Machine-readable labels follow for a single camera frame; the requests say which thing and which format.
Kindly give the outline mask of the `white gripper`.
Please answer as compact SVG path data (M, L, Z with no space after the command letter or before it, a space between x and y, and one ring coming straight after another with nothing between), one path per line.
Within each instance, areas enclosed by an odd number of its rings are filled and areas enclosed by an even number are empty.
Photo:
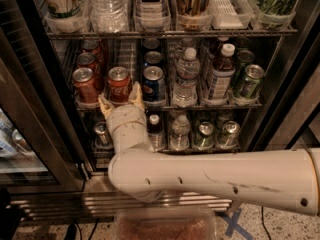
M114 108L103 94L98 96L100 110L106 119L107 127L113 141L114 150L120 153L135 146L153 151L147 133L147 121L143 101L143 93L139 82L135 82L129 94L128 102Z

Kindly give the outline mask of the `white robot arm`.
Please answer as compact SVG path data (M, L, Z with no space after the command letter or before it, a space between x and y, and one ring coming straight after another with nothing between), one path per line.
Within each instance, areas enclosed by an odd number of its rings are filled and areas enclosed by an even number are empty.
M117 190L145 202L164 190L181 190L319 214L319 149L167 155L148 138L139 83L127 104L115 107L103 95L98 102L115 150L108 177Z

